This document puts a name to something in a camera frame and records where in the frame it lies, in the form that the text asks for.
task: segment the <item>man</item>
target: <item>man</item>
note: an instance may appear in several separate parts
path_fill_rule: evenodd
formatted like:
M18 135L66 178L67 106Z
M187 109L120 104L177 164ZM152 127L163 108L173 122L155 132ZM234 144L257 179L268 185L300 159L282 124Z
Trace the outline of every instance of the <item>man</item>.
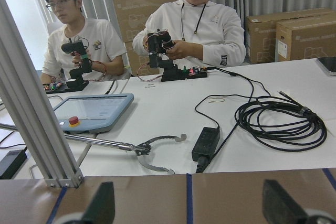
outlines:
M126 52L112 24L107 20L88 19L81 13L82 0L45 0L46 6L65 26L55 30L48 39L48 50L40 76L42 83L51 83L59 77L61 69L66 79L69 71L78 68L79 54L69 55L61 45L81 39L87 47L92 72L84 73L85 80L110 80L128 77L121 55Z
M168 30L174 47L166 55L179 69L229 67L245 58L244 30L236 11L209 0L178 0L165 3L146 22L146 28L133 40L140 55L147 52L147 34Z

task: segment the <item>white desk surface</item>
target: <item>white desk surface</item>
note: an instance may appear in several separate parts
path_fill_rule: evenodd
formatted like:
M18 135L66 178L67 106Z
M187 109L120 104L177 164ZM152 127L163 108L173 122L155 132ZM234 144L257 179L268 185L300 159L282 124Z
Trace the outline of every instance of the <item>white desk surface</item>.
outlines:
M272 95L283 91L320 116L327 125L328 138L322 146L300 153L286 153L258 143L249 133L237 128L221 152L205 172L247 172L336 167L336 77L326 75L315 59L266 63L227 68L253 80L261 81ZM255 96L266 95L259 85ZM194 107L210 94L249 95L250 84L240 77L211 71L208 78L160 82L143 82L133 77L123 90L133 93L134 101L110 132L97 138L134 145L153 137L187 134L187 140L157 141L148 157L151 164L173 169L177 174L194 173L192 148L204 126L216 127L197 114ZM199 110L216 119L221 140L235 124L234 112L247 102L242 98L226 98L224 102L204 102ZM81 170L85 176L156 175L142 167L133 152L92 146Z
M110 94L119 94L123 91L126 83L128 80L117 80L112 89L110 90ZM69 96L73 95L89 95L89 94L104 94L106 93L110 86L112 85L112 81L105 81L105 82L91 82L89 83L84 90L78 91L78 92L71 92L71 93L57 93L57 94L47 94L49 97L58 95L62 99L65 99ZM60 97L52 97L49 98L50 104L52 107L55 107L59 102L61 102ZM10 115L8 114L6 109L3 109L0 111L0 123L5 123L9 125L14 125L13 120L11 119ZM3 139L7 134L9 134L11 131L8 130L2 130L0 129L0 139ZM82 134L88 137L92 137L92 134ZM9 145L15 145L15 144L20 144L24 143L21 135L19 132L13 133L8 139L6 139L0 147L3 146L9 146ZM69 141L69 146L70 149L72 150L75 159L77 160L82 152L84 151L86 144L85 143L80 143L76 141ZM12 150L21 150L23 149L24 146L17 146L9 149L2 149L0 150L0 160L7 154L8 151ZM28 159L24 163L24 165L21 167L19 172L15 175L15 179L22 179L22 178L31 178L29 168L35 165L35 161L30 155L29 151L26 152ZM34 178L42 178L42 174L40 173L39 169L37 167L32 169L33 176Z

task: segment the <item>screen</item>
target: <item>screen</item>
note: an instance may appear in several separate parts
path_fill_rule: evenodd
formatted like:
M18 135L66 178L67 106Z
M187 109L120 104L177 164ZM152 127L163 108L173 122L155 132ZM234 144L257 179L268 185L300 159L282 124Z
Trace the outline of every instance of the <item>screen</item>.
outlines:
M58 120L77 116L80 120L108 119L126 97L70 98L55 110Z
M336 72L336 57L321 57L318 60L330 71Z

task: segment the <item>white t-shirt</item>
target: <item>white t-shirt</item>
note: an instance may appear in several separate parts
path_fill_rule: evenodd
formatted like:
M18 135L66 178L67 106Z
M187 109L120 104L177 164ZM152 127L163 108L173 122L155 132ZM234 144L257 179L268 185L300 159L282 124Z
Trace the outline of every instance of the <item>white t-shirt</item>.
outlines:
M204 4L194 6L186 0L165 3L147 20L146 28L133 40L133 48L139 55L147 55L143 37L148 33L168 30L172 40L182 40L203 45L203 61L187 56L174 60L179 69L196 66L231 67L240 65L246 55L244 29L236 11L228 6L207 2L197 34L194 34Z
M61 68L64 70L66 80L70 79L69 71L78 67L72 63L72 56L62 51L61 45L68 43L69 38L64 34L66 25L51 33L48 39L48 50L45 54L45 62L42 72L50 76L58 77ZM84 46L87 46L91 54L91 60L100 62L111 62L116 56L126 53L126 48L119 38L116 30L108 20L85 18L85 25L82 31L71 37L75 42L80 38ZM84 73L84 80L99 80L103 73L92 71ZM104 80L112 78L124 79L128 77L127 70L121 76L105 76Z

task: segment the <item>coiled cable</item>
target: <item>coiled cable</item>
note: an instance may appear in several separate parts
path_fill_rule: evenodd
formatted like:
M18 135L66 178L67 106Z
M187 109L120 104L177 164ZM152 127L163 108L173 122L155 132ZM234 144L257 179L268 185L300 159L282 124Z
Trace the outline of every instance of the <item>coiled cable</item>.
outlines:
M279 93L285 98L261 96L240 106L235 113L237 124L259 143L279 151L302 152L320 146L327 138L322 119L285 93ZM266 112L283 113L294 120L286 124L262 124L261 118ZM279 142L291 148L277 147Z

